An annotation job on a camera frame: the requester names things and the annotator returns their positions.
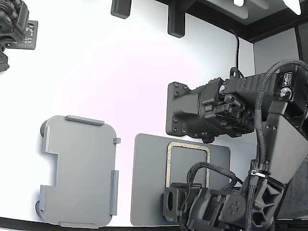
metal frame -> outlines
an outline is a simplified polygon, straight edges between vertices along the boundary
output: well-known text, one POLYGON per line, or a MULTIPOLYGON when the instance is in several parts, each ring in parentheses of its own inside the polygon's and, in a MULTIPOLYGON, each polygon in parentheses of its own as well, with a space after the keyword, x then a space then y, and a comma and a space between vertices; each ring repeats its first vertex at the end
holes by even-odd
MULTIPOLYGON (((181 147, 181 148, 190 148, 190 149, 198 149, 203 150, 206 152, 207 159, 206 161, 210 163, 210 150, 208 147, 200 146, 200 145, 194 145, 194 144, 188 144, 188 143, 179 143, 179 142, 171 142, 168 145, 167 149, 167 164, 166 164, 166 188, 170 187, 170 176, 171 176, 171 151, 172 147, 181 147)), ((206 178, 205 178, 205 186, 206 188, 209 187, 210 183, 210 171, 207 168, 206 169, 206 178)))

gray plastic tray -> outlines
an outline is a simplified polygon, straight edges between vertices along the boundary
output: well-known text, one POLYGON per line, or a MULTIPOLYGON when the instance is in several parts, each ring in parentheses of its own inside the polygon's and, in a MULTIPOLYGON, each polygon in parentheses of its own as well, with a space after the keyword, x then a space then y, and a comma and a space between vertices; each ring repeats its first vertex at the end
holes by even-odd
POLYGON ((116 137, 103 121, 54 116, 43 123, 43 152, 58 155, 56 186, 41 185, 38 215, 73 228, 106 226, 116 215, 116 137))
MULTIPOLYGON (((188 170, 197 162, 210 162, 230 169, 227 147, 139 134, 135 140, 130 220, 134 226, 176 225, 163 217, 162 194, 173 182, 186 182, 188 170), (170 159, 167 172, 167 159, 170 159)), ((216 172, 201 169, 195 181, 211 189, 221 189, 229 179, 216 172)))

cable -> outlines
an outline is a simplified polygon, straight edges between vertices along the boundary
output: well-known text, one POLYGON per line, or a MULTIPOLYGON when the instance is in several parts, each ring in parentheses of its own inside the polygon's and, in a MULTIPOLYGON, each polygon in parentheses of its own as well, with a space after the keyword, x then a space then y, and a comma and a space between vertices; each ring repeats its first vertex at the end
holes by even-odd
POLYGON ((235 35, 235 37, 236 37, 237 43, 236 43, 236 65, 235 65, 235 67, 236 67, 237 69, 239 69, 240 39, 239 39, 239 37, 236 35, 236 33, 234 32, 234 30, 232 30, 231 28, 229 28, 229 30, 230 30, 230 31, 235 35))
POLYGON ((211 164, 211 163, 207 163, 207 162, 199 162, 197 164, 195 164, 194 166, 191 167, 191 169, 188 171, 187 173, 187 176, 186 176, 186 181, 187 181, 187 194, 186 194, 186 197, 180 207, 180 228, 182 231, 188 231, 187 227, 186 227, 186 224, 183 223, 183 217, 182 217, 182 214, 183 212, 185 212, 185 205, 191 195, 191 192, 192 192, 192 184, 193 184, 193 181, 194 181, 194 178, 198 172, 199 169, 201 168, 208 168, 212 171, 215 171, 215 172, 218 172, 219 174, 221 175, 224 175, 226 177, 229 177, 231 179, 231 182, 229 184, 227 184, 226 186, 224 186, 222 189, 225 190, 225 189, 228 189, 228 188, 232 188, 236 185, 237 182, 243 184, 243 182, 236 177, 236 175, 231 172, 230 170, 227 170, 227 169, 224 169, 224 168, 221 168, 219 166, 216 166, 214 164, 211 164))
POLYGON ((240 52, 240 39, 237 36, 237 34, 234 32, 234 30, 232 30, 231 28, 229 28, 229 30, 234 34, 234 36, 236 37, 236 64, 235 67, 237 69, 237 75, 240 78, 244 78, 244 75, 240 72, 239 70, 239 52, 240 52))
MULTIPOLYGON (((264 78, 262 79, 259 89, 258 89, 257 101, 255 105, 255 115, 256 115, 255 125, 262 125, 262 114, 261 114, 262 100, 263 100, 264 92, 265 92, 270 76, 272 76, 272 74, 274 74, 281 67, 287 66, 287 65, 297 65, 299 67, 304 68, 306 71, 308 71, 307 63, 301 60, 293 60, 293 59, 282 60, 276 63, 274 66, 272 66, 268 70, 268 72, 265 74, 264 78)), ((256 128, 256 132, 257 132, 258 142, 260 145, 260 162, 259 163, 264 164, 266 156, 265 156, 265 141, 264 141, 262 126, 256 128)))
MULTIPOLYGON (((269 78, 281 67, 287 65, 296 65, 302 67, 305 71, 308 72, 308 64, 301 61, 301 60, 293 60, 293 59, 286 59, 282 60, 275 65, 273 65, 265 74, 264 78, 262 79, 258 93, 257 93, 257 100, 255 105, 255 126, 257 132, 257 157, 256 157, 256 167, 261 167, 262 164, 266 163, 266 147, 265 147, 265 139, 263 134, 262 128, 262 100, 264 96, 264 92, 269 81, 269 78)), ((305 116, 303 116, 302 123, 306 119, 307 110, 305 111, 305 116)), ((251 231, 251 223, 252 223, 252 208, 253 208, 253 197, 255 195, 256 187, 254 185, 249 186, 249 193, 247 196, 247 213, 246 213, 246 231, 251 231)), ((275 229, 275 223, 271 226, 271 230, 275 229)))
POLYGON ((275 219, 273 219, 273 223, 271 224, 270 231, 275 231, 275 219))

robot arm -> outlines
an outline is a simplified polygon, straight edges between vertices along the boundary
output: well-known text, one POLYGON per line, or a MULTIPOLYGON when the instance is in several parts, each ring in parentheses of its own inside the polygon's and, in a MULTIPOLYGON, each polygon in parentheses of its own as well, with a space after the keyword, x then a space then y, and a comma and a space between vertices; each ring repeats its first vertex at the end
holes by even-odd
MULTIPOLYGON (((239 137, 256 129, 258 147, 240 189, 196 187, 189 175, 187 185, 165 188, 167 220, 182 219, 183 230, 271 228, 286 184, 308 154, 307 71, 304 62, 288 60, 277 63, 266 74, 245 78, 233 68, 230 79, 217 78, 195 90, 180 83, 169 85, 167 134, 188 135, 210 143, 221 134, 239 137), (168 201, 170 193, 173 202, 168 201), (173 203, 172 210, 168 203, 173 203)), ((204 165, 198 163, 191 171, 198 166, 204 165)))
POLYGON ((28 19, 29 10, 23 1, 0 0, 0 72, 10 67, 3 53, 6 44, 24 40, 28 19))

screw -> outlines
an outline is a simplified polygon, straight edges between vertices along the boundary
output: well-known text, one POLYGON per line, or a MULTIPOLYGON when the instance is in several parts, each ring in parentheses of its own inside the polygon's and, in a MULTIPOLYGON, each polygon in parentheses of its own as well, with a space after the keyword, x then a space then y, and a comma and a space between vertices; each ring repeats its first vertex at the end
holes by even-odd
POLYGON ((234 102, 235 98, 232 96, 231 99, 229 100, 230 103, 234 102))
POLYGON ((226 89, 226 86, 221 85, 220 88, 219 88, 219 93, 222 94, 225 89, 226 89))

